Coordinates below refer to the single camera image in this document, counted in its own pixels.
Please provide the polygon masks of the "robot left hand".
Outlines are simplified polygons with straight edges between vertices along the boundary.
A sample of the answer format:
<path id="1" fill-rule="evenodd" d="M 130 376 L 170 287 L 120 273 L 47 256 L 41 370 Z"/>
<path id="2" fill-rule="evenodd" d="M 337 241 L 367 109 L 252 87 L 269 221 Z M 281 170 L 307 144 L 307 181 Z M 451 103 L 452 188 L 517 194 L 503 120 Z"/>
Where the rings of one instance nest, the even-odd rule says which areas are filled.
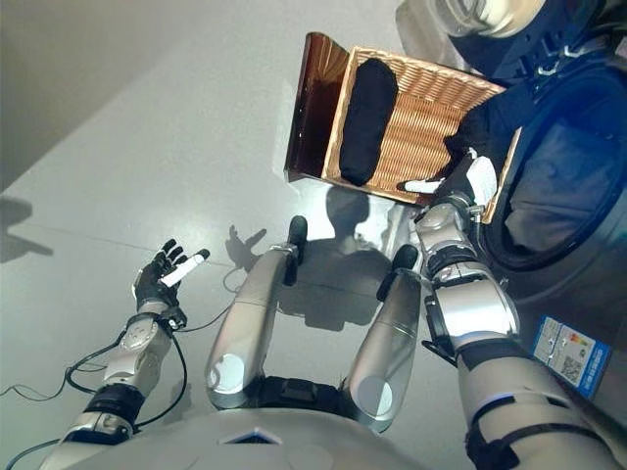
<path id="1" fill-rule="evenodd" d="M 186 255 L 174 240 L 167 240 L 151 261 L 142 267 L 132 286 L 136 312 L 162 313 L 178 306 L 182 280 L 210 257 L 208 249 Z"/>

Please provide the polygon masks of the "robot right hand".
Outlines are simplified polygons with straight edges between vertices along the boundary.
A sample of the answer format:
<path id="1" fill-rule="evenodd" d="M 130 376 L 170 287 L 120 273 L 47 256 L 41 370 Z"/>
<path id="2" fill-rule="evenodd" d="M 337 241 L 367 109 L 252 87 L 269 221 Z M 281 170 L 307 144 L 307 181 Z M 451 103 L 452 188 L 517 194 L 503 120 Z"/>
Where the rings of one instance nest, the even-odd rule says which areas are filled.
<path id="1" fill-rule="evenodd" d="M 459 192 L 469 199 L 470 204 L 486 206 L 497 193 L 498 180 L 492 161 L 469 147 L 449 176 L 403 181 L 397 188 L 437 197 Z"/>

